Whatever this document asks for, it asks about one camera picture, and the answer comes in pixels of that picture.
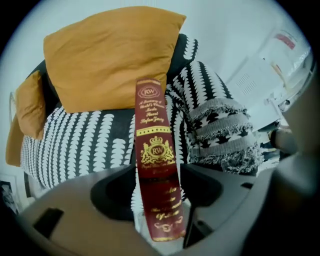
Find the red hardcover book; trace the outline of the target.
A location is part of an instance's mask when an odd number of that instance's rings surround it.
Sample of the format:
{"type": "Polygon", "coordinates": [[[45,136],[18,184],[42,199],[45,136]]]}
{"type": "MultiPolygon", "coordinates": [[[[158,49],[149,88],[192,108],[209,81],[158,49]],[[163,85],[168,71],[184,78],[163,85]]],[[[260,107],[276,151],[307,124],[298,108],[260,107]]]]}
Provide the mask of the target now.
{"type": "Polygon", "coordinates": [[[186,234],[176,154],[161,83],[137,80],[135,155],[143,211],[154,242],[186,234]]]}

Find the black and white poster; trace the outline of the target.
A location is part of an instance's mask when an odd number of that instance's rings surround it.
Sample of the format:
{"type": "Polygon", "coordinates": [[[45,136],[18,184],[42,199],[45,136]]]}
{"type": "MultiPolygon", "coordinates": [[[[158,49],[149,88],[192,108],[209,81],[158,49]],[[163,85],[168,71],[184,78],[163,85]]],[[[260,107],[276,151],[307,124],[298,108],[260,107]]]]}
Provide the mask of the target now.
{"type": "Polygon", "coordinates": [[[0,196],[3,199],[4,204],[15,214],[19,214],[15,197],[12,191],[11,184],[7,181],[0,180],[0,196]]]}

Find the large orange pillow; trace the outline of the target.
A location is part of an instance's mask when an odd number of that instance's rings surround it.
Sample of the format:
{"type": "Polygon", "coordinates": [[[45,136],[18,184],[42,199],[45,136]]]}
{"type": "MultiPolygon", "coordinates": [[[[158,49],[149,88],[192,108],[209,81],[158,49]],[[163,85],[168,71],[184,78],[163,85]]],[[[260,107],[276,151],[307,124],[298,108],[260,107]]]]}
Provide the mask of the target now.
{"type": "Polygon", "coordinates": [[[149,6],[100,12],[44,38],[48,76],[67,113],[132,109],[136,82],[167,85],[185,15],[149,6]]]}

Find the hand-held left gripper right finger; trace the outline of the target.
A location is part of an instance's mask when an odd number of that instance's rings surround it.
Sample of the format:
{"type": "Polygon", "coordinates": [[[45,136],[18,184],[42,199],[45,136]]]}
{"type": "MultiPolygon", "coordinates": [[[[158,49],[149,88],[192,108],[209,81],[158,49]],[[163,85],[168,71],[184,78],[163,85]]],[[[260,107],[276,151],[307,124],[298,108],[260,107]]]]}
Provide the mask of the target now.
{"type": "Polygon", "coordinates": [[[256,177],[232,174],[195,164],[180,165],[180,180],[190,201],[183,247],[198,243],[230,217],[242,203],[256,177]]]}

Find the patterned fringed throw blanket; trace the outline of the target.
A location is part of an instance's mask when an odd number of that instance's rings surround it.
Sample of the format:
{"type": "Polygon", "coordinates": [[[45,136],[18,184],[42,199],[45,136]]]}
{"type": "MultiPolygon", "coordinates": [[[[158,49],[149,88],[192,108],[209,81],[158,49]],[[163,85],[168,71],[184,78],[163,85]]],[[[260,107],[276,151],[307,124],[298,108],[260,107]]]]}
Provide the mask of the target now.
{"type": "Polygon", "coordinates": [[[166,111],[177,164],[255,176],[263,161],[247,109],[197,60],[167,82],[166,111]]]}

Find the white cabinet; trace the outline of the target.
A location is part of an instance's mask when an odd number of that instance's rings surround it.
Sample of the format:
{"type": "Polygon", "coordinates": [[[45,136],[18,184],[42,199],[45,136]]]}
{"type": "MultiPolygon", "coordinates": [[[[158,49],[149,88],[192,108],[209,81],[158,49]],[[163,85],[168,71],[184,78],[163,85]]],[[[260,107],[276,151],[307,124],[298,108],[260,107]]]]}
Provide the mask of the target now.
{"type": "Polygon", "coordinates": [[[247,58],[226,83],[232,97],[247,109],[253,130],[281,118],[278,103],[286,94],[284,82],[264,59],[247,58]]]}

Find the small orange pillow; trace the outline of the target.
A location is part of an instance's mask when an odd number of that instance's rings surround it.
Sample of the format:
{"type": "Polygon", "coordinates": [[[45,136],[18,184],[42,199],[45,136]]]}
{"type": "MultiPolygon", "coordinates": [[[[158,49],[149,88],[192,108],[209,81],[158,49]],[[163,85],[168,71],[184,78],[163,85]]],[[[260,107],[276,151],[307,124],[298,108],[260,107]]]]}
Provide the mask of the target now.
{"type": "Polygon", "coordinates": [[[42,77],[34,71],[15,91],[16,116],[22,133],[41,140],[46,122],[42,77]]]}

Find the black and white patterned sofa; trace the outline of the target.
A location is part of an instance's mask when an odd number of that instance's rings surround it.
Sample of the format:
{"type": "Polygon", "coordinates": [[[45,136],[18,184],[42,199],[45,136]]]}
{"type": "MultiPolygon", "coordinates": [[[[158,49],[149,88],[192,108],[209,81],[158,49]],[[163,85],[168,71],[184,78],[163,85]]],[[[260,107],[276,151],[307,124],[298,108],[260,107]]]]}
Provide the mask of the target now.
{"type": "MultiPolygon", "coordinates": [[[[197,61],[198,48],[196,39],[183,33],[178,36],[169,81],[187,64],[197,61]]],[[[41,62],[33,72],[37,70],[48,101],[43,138],[38,140],[24,135],[17,119],[13,119],[6,162],[21,167],[48,189],[75,177],[128,165],[134,149],[133,110],[67,113],[54,91],[45,62],[41,62]]]]}

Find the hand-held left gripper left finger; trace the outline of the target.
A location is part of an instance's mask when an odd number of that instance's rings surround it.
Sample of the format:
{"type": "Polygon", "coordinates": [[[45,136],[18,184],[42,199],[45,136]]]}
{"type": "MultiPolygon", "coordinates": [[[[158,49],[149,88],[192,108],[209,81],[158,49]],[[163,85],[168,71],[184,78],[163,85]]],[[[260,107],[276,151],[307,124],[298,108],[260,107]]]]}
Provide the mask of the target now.
{"type": "Polygon", "coordinates": [[[25,209],[18,223],[49,256],[157,256],[132,222],[110,219],[91,202],[92,187],[124,169],[106,169],[60,183],[25,209]]]}

